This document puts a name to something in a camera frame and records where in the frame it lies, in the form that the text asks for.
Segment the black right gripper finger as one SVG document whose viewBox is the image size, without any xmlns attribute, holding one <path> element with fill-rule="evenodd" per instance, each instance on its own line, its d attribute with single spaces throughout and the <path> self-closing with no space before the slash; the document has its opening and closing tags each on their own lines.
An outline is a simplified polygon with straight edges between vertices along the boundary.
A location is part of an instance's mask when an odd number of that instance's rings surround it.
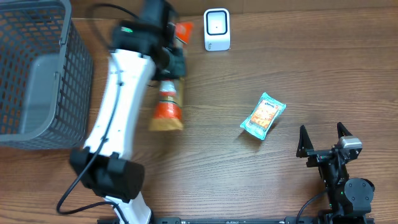
<svg viewBox="0 0 398 224">
<path fill-rule="evenodd" d="M 299 132 L 299 142 L 296 157 L 308 157 L 308 153 L 313 151 L 313 145 L 304 125 L 301 125 Z"/>
<path fill-rule="evenodd" d="M 338 122 L 336 125 L 338 138 L 351 136 L 352 134 L 345 128 L 342 122 Z"/>
</svg>

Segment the teal Kleenex tissue pack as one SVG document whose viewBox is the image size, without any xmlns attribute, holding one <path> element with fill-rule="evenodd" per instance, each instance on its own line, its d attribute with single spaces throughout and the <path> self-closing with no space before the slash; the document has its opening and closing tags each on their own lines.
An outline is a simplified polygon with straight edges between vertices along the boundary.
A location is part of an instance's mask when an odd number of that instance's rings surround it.
<svg viewBox="0 0 398 224">
<path fill-rule="evenodd" d="M 286 105 L 264 92 L 252 113 L 240 124 L 254 137 L 265 140 L 273 122 L 283 113 Z"/>
</svg>

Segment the orange spaghetti package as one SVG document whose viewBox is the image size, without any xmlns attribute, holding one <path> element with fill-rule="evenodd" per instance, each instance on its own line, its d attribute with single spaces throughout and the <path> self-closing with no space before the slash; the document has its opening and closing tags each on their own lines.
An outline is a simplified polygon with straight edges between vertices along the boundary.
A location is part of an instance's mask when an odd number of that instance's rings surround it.
<svg viewBox="0 0 398 224">
<path fill-rule="evenodd" d="M 176 56 L 174 70 L 170 78 L 160 79 L 159 102 L 149 125 L 151 131 L 183 129 L 183 89 L 187 75 L 186 45 L 191 39 L 193 27 L 193 22 L 178 22 L 176 24 L 172 44 L 172 53 Z"/>
</svg>

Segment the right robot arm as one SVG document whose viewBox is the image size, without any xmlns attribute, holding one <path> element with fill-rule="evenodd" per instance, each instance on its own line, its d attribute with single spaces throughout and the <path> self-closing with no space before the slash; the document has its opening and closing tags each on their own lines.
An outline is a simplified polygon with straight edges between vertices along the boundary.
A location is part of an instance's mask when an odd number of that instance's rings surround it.
<svg viewBox="0 0 398 224">
<path fill-rule="evenodd" d="M 363 144 L 339 122 L 336 125 L 338 142 L 331 149 L 315 150 L 304 125 L 300 127 L 300 136 L 296 156 L 307 158 L 307 167 L 318 168 L 325 190 L 308 200 L 299 210 L 295 223 L 303 223 L 303 211 L 309 204 L 326 195 L 328 210 L 320 210 L 312 223 L 374 223 L 366 215 L 371 212 L 371 202 L 375 186 L 363 178 L 350 178 L 346 165 L 358 158 Z"/>
</svg>

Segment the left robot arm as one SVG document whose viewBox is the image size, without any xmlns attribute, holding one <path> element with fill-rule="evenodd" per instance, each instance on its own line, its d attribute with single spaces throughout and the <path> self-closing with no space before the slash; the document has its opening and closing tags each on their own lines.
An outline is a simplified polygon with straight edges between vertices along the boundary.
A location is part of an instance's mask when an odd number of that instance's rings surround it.
<svg viewBox="0 0 398 224">
<path fill-rule="evenodd" d="M 183 50 L 175 45 L 178 13 L 163 0 L 146 1 L 139 15 L 114 28 L 108 79 L 96 123 L 82 149 L 70 153 L 76 183 L 110 205 L 116 223 L 153 223 L 141 194 L 144 167 L 132 161 L 134 131 L 152 81 L 186 74 Z"/>
</svg>

